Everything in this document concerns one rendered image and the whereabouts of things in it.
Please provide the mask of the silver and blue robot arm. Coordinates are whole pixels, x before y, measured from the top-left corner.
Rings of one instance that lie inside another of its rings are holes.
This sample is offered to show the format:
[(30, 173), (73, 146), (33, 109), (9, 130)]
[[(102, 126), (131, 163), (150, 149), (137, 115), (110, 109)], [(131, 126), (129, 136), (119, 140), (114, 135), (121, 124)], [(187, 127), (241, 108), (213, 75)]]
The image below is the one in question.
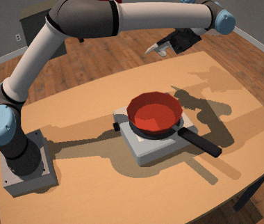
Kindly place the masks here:
[(66, 38), (105, 38), (121, 31), (167, 28), (182, 33), (191, 28), (197, 35), (215, 29), (227, 35), (235, 28), (235, 17), (218, 2), (180, 2), (56, 1), (11, 76), (0, 83), (0, 151), (14, 174), (30, 175), (40, 164), (39, 148), (22, 130), (21, 109), (28, 89)]

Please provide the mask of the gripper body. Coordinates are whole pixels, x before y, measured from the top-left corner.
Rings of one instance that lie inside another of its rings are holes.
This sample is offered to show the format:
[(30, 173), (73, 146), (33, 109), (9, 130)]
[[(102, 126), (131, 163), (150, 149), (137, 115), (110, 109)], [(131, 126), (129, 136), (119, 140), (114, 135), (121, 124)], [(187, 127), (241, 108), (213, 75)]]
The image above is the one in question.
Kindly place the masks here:
[(190, 28), (187, 28), (184, 33), (175, 30), (170, 34), (172, 34), (173, 36), (172, 39), (169, 40), (169, 42), (176, 54), (187, 50), (187, 48), (189, 49), (189, 47), (192, 47), (195, 43), (202, 40), (201, 37), (195, 34)]

